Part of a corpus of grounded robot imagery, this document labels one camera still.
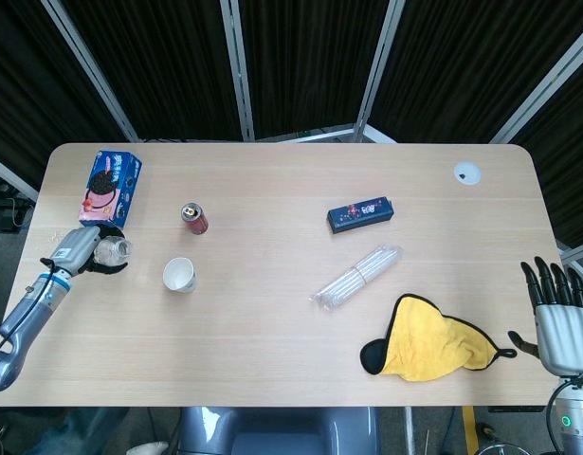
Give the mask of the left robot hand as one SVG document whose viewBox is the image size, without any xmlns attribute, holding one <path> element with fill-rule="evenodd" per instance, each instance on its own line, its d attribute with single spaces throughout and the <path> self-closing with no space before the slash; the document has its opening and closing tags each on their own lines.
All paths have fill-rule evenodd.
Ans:
<svg viewBox="0 0 583 455">
<path fill-rule="evenodd" d="M 84 272 L 94 272 L 103 275 L 112 275 L 122 271 L 127 262 L 118 265 L 100 264 L 95 259 L 95 250 L 98 244 L 107 236 L 116 236 L 124 239 L 124 234 L 117 227 L 94 225 L 78 227 L 69 231 L 60 241 L 53 253 L 40 262 L 54 271 L 63 270 L 71 277 Z"/>
</svg>

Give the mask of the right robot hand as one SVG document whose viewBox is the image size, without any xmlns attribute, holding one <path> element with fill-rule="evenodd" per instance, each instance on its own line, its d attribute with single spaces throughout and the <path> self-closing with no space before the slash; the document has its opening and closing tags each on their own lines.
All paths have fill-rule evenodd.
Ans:
<svg viewBox="0 0 583 455">
<path fill-rule="evenodd" d="M 577 272 L 546 264 L 539 256 L 535 267 L 520 264 L 532 305 L 537 332 L 535 343 L 510 331 L 520 351 L 537 358 L 558 377 L 583 376 L 583 281 Z"/>
</svg>

